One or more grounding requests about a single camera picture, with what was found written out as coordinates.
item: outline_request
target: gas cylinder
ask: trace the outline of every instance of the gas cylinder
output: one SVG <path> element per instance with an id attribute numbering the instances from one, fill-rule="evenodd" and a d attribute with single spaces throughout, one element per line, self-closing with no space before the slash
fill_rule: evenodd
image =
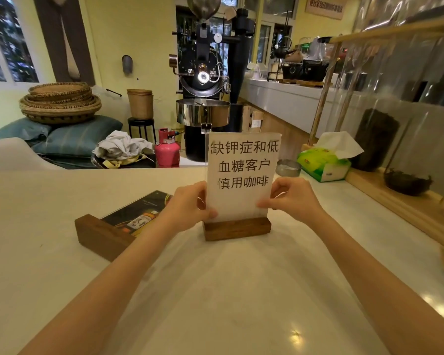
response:
<path id="1" fill-rule="evenodd" d="M 155 147 L 155 154 L 159 167 L 179 167 L 179 151 L 181 147 L 174 139 L 175 134 L 175 131 L 169 131 L 167 128 L 158 130 L 160 143 Z"/>

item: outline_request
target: green tissue box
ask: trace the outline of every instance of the green tissue box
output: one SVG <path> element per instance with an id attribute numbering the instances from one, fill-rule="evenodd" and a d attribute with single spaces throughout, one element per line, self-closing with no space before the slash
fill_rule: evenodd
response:
<path id="1" fill-rule="evenodd" d="M 338 159 L 334 152 L 325 148 L 312 148 L 298 155 L 298 163 L 304 172 L 318 182 L 345 179 L 350 168 L 348 159 Z"/>

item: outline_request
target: crumpled white cloth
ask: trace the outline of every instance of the crumpled white cloth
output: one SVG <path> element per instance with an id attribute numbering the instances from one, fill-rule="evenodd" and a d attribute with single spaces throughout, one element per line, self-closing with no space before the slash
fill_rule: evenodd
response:
<path id="1" fill-rule="evenodd" d="M 127 132 L 113 131 L 92 153 L 105 160 L 125 160 L 139 155 L 144 148 L 153 150 L 153 144 L 143 138 L 131 138 Z"/>

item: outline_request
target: stacked woven baskets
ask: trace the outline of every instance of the stacked woven baskets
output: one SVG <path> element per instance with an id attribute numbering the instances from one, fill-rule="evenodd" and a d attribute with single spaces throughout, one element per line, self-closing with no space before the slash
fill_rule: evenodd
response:
<path id="1" fill-rule="evenodd" d="M 74 124 L 94 117 L 102 104 L 85 82 L 47 83 L 31 87 L 20 99 L 21 112 L 43 124 Z"/>

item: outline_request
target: hand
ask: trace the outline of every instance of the hand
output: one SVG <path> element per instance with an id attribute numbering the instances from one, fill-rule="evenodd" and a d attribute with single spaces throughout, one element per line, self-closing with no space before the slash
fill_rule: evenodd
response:
<path id="1" fill-rule="evenodd" d="M 259 208 L 280 209 L 311 227 L 327 215 L 310 183 L 303 178 L 280 177 L 273 182 L 270 198 L 261 199 Z"/>
<path id="2" fill-rule="evenodd" d="M 176 189 L 174 196 L 158 216 L 160 221 L 164 219 L 179 233 L 192 228 L 200 221 L 216 217 L 215 209 L 205 208 L 203 199 L 206 188 L 207 183 L 201 181 Z"/>

